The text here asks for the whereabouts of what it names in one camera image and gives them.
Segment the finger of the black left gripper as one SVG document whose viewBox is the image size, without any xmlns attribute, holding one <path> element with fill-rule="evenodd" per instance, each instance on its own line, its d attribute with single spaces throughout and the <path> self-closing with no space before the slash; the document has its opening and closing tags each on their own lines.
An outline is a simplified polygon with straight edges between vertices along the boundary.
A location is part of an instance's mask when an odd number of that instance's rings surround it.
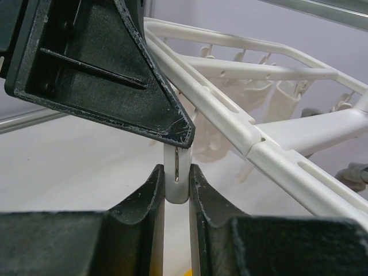
<svg viewBox="0 0 368 276">
<path fill-rule="evenodd" d="M 28 1 L 7 95 L 189 148 L 195 127 L 144 37 L 144 1 Z"/>
</svg>

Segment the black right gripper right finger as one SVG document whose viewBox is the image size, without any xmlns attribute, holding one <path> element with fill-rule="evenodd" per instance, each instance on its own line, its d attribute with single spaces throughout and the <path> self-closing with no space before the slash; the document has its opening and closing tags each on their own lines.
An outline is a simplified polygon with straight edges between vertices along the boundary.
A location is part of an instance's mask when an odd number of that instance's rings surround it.
<svg viewBox="0 0 368 276">
<path fill-rule="evenodd" d="M 366 275 L 367 232 L 347 218 L 251 216 L 189 174 L 193 275 Z"/>
</svg>

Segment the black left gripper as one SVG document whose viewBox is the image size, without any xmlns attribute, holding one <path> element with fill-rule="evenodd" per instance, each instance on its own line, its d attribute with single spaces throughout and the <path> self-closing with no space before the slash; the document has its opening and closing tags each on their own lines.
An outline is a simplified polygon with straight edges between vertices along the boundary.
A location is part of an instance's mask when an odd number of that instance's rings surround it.
<svg viewBox="0 0 368 276">
<path fill-rule="evenodd" d="M 27 5 L 27 0 L 1 0 L 2 79 L 6 79 Z"/>
</svg>

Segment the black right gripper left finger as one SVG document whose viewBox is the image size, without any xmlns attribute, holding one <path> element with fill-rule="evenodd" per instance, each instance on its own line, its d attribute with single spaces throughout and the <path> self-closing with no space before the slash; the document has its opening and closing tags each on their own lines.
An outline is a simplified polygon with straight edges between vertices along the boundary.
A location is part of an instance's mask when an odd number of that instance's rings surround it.
<svg viewBox="0 0 368 276">
<path fill-rule="evenodd" d="M 164 168 L 109 210 L 1 214 L 2 275 L 162 275 Z"/>
</svg>

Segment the white clothes peg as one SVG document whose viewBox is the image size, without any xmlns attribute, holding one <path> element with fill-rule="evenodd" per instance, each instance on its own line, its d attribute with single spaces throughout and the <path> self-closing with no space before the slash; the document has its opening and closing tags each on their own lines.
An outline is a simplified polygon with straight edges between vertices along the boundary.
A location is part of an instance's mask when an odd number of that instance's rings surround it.
<svg viewBox="0 0 368 276">
<path fill-rule="evenodd" d="M 184 204 L 189 198 L 192 148 L 184 149 L 165 144 L 163 153 L 165 198 L 172 204 Z"/>
</svg>

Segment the white plastic clip hanger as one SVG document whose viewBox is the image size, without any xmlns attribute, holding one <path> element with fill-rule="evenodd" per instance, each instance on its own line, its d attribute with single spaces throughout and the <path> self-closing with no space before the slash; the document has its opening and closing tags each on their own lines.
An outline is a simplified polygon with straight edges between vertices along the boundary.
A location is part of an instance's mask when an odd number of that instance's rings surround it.
<svg viewBox="0 0 368 276">
<path fill-rule="evenodd" d="M 245 161 L 244 181 L 259 170 L 309 213 L 346 217 L 367 227 L 367 201 L 309 157 L 367 133 L 367 85 L 283 44 L 146 18 L 151 54 L 174 91 L 182 94 Z M 270 102 L 247 113 L 210 80 L 301 82 L 291 118 L 263 122 Z M 321 115 L 303 117 L 305 108 Z"/>
</svg>

